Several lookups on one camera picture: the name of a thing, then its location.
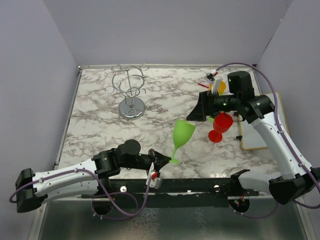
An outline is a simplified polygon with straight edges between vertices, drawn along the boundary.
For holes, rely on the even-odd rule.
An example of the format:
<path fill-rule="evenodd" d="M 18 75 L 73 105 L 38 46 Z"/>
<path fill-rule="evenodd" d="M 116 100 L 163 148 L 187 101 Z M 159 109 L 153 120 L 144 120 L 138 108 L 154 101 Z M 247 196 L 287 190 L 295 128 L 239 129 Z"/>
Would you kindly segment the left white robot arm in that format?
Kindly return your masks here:
<path fill-rule="evenodd" d="M 160 169 L 169 163 L 170 157 L 154 149 L 141 154 L 141 145 L 129 139 L 116 148 L 105 150 L 81 163 L 58 170 L 34 172 L 23 169 L 15 182 L 15 192 L 10 203 L 16 204 L 18 213 L 38 209 L 43 203 L 75 195 L 91 195 L 103 198 L 111 190 L 110 177 L 118 175 L 122 168 L 146 170 L 146 185 L 157 188 Z"/>

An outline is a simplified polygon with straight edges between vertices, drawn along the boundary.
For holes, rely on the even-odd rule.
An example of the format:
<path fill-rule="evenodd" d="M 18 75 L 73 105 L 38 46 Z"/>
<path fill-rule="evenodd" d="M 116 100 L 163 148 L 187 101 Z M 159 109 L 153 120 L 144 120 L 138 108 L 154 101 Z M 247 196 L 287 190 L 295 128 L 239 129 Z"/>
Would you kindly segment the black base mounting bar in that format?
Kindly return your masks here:
<path fill-rule="evenodd" d="M 146 179 L 110 179 L 106 189 L 111 193 L 119 192 L 126 187 L 142 204 L 146 192 Z M 150 188 L 147 208 L 189 208 L 217 207 L 227 208 L 228 197 L 239 198 L 258 196 L 259 192 L 236 186 L 231 178 L 167 178 L 163 179 L 159 189 Z M 121 208 L 135 207 L 135 202 L 129 196 L 114 196 L 115 203 Z"/>

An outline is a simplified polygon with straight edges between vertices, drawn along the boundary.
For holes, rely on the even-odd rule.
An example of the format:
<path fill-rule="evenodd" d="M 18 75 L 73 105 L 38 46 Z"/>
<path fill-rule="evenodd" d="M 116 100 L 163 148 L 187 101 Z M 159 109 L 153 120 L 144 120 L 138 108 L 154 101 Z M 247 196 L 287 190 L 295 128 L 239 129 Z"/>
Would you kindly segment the chrome wine glass rack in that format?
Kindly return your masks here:
<path fill-rule="evenodd" d="M 137 120 L 146 111 L 146 105 L 141 99 L 141 92 L 146 92 L 145 72 L 149 69 L 141 65 L 114 65 L 111 67 L 111 84 L 104 87 L 105 93 L 112 95 L 118 93 L 123 100 L 118 105 L 118 113 L 126 120 Z"/>

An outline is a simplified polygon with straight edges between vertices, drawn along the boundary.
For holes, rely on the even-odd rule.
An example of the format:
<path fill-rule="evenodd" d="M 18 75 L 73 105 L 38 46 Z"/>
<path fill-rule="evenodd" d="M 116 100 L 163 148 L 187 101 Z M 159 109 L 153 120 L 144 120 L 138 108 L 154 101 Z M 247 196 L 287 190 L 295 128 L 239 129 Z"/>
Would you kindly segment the small whiteboard wooden frame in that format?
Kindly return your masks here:
<path fill-rule="evenodd" d="M 282 98 L 281 95 L 276 92 L 276 98 L 277 98 L 277 106 L 278 106 L 278 119 L 281 124 L 282 129 L 285 129 L 285 131 L 289 133 L 289 128 L 287 125 L 286 115 L 283 108 Z M 268 147 L 268 145 L 264 141 L 264 137 L 268 137 L 271 134 L 266 133 L 266 131 L 271 131 L 270 125 L 260 125 L 254 128 L 252 124 L 249 124 L 247 121 L 242 121 L 239 123 L 240 128 L 240 135 L 241 138 L 241 146 L 246 151 L 251 150 L 258 150 L 258 149 L 265 149 Z"/>

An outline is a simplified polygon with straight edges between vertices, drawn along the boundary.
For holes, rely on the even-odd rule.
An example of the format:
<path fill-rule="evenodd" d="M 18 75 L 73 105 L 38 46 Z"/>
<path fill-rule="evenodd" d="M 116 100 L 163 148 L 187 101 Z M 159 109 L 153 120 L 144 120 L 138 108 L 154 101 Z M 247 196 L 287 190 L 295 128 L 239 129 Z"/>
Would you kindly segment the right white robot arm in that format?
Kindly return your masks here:
<path fill-rule="evenodd" d="M 230 191 L 236 196 L 247 190 L 269 193 L 285 205 L 319 188 L 320 169 L 312 167 L 286 132 L 277 113 L 277 100 L 264 94 L 256 96 L 251 75 L 242 70 L 228 74 L 230 94 L 220 95 L 216 75 L 206 75 L 211 89 L 199 93 L 197 104 L 186 119 L 204 122 L 212 117 L 213 130 L 208 135 L 219 142 L 234 122 L 228 113 L 237 112 L 262 137 L 280 171 L 279 176 L 271 176 L 244 169 L 231 176 Z"/>

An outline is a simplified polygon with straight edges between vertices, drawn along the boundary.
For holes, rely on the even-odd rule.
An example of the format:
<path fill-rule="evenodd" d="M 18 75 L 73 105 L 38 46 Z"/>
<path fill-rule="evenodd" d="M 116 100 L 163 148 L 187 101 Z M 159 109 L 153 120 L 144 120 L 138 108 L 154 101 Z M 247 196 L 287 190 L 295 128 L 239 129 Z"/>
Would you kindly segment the small red white box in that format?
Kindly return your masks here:
<path fill-rule="evenodd" d="M 207 81 L 205 81 L 205 80 L 200 80 L 198 83 L 197 83 L 199 86 L 202 86 L 202 87 L 204 87 L 204 88 L 209 88 L 210 87 L 210 83 L 209 82 L 207 82 Z"/>

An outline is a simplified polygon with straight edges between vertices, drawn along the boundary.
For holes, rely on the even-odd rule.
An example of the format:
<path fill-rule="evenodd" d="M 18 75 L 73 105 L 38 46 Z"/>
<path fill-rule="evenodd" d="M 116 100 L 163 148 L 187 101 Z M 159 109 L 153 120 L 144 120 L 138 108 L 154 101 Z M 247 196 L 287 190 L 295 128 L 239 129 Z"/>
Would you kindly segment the orange plastic wine glass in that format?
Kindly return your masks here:
<path fill-rule="evenodd" d="M 223 81 L 215 81 L 210 84 L 210 87 L 208 88 L 208 90 L 212 91 L 216 89 L 219 94 L 223 94 L 226 87 L 227 86 Z"/>

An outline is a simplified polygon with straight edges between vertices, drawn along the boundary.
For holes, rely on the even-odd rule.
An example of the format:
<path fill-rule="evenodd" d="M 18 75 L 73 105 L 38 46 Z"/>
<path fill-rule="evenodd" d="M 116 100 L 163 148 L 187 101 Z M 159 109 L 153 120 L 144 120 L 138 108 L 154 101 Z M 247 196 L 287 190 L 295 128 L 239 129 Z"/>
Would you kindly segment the red plastic wine glass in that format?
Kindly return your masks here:
<path fill-rule="evenodd" d="M 223 139 L 223 134 L 233 125 L 233 118 L 225 113 L 219 113 L 213 120 L 213 130 L 208 133 L 208 138 L 213 143 L 219 143 Z"/>

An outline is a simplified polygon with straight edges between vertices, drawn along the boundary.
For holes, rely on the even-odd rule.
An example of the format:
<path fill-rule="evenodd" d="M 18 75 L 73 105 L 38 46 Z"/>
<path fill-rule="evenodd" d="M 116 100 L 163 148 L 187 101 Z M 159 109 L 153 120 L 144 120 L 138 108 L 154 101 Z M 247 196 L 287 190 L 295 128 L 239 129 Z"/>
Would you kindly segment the green wine glass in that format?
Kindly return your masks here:
<path fill-rule="evenodd" d="M 214 118 L 212 118 L 212 117 L 208 117 L 207 120 L 208 120 L 210 123 L 213 123 L 213 122 L 214 122 Z"/>
<path fill-rule="evenodd" d="M 177 119 L 172 132 L 172 140 L 174 149 L 171 155 L 171 160 L 169 161 L 172 164 L 179 164 L 179 160 L 175 158 L 175 154 L 179 148 L 184 146 L 193 136 L 196 126 L 181 120 Z"/>

